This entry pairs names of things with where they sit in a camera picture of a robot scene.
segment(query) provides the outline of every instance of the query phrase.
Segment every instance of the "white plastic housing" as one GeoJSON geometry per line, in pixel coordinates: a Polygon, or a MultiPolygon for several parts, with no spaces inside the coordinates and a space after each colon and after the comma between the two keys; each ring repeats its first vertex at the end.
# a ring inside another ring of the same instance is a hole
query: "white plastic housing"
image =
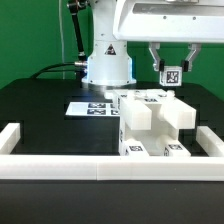
{"type": "Polygon", "coordinates": [[[127,42],[113,36],[116,1],[90,0],[94,21],[93,52],[88,58],[87,76],[82,82],[99,86],[123,86],[135,83],[127,42]]]}
{"type": "Polygon", "coordinates": [[[118,0],[113,33],[119,40],[222,43],[223,25],[223,0],[118,0]]]}

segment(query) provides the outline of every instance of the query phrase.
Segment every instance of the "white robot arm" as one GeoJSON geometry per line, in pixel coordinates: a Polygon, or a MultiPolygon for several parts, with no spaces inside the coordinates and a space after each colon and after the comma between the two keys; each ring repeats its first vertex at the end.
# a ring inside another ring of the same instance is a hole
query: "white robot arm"
{"type": "Polygon", "coordinates": [[[178,86],[201,43],[224,42],[223,24],[222,0],[118,0],[113,33],[120,40],[149,42],[160,84],[178,86]],[[160,42],[189,43],[191,52],[181,66],[165,66],[157,53],[160,42]]]}

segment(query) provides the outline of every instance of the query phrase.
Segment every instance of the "black tabletop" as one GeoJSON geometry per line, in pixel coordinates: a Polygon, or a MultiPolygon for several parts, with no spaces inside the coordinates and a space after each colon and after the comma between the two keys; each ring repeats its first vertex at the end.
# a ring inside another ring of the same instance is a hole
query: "black tabletop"
{"type": "MultiPolygon", "coordinates": [[[[161,88],[138,83],[136,88],[161,88]]],[[[224,102],[195,84],[175,89],[197,125],[224,139],[224,102]]],[[[65,116],[71,101],[108,102],[73,80],[20,79],[0,90],[0,128],[20,122],[14,154],[118,155],[119,118],[65,116]]],[[[204,156],[184,130],[180,141],[204,156]]],[[[0,180],[0,223],[223,223],[223,182],[0,180]]]]}

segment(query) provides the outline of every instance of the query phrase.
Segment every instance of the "green wall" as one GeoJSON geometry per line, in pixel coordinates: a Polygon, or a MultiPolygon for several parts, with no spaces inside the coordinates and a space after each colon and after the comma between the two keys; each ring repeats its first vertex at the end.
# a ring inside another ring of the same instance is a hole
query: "green wall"
{"type": "MultiPolygon", "coordinates": [[[[77,59],[73,24],[62,0],[65,38],[65,61],[77,59]]],[[[92,50],[91,10],[79,13],[84,47],[92,50]]],[[[148,43],[129,43],[128,52],[135,61],[139,81],[158,81],[152,69],[148,43]]],[[[159,51],[168,65],[179,65],[188,54],[187,44],[162,44],[159,51]]],[[[58,0],[8,1],[0,3],[0,88],[18,78],[29,77],[37,70],[62,62],[58,0]]],[[[62,78],[62,74],[43,77],[62,78]]],[[[184,74],[185,82],[198,83],[224,100],[224,45],[203,45],[193,71],[184,74]]]]}

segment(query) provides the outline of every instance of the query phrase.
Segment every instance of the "white foam block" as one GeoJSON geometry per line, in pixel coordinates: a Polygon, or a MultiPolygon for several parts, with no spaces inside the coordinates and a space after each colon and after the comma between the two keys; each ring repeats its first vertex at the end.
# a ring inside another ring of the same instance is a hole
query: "white foam block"
{"type": "Polygon", "coordinates": [[[131,130],[150,130],[152,111],[139,100],[121,99],[120,116],[131,130]]]}
{"type": "Polygon", "coordinates": [[[197,128],[196,141],[209,156],[224,156],[224,142],[209,127],[199,126],[197,128]]]}
{"type": "Polygon", "coordinates": [[[0,179],[96,180],[98,157],[1,155],[0,179]]]}
{"type": "Polygon", "coordinates": [[[176,129],[194,129],[196,110],[178,99],[173,99],[161,107],[163,119],[176,129]]]}
{"type": "Polygon", "coordinates": [[[140,141],[128,140],[124,142],[122,156],[148,157],[149,154],[140,141]]]}
{"type": "Polygon", "coordinates": [[[20,139],[20,124],[9,123],[0,133],[0,154],[10,154],[20,139]]]}

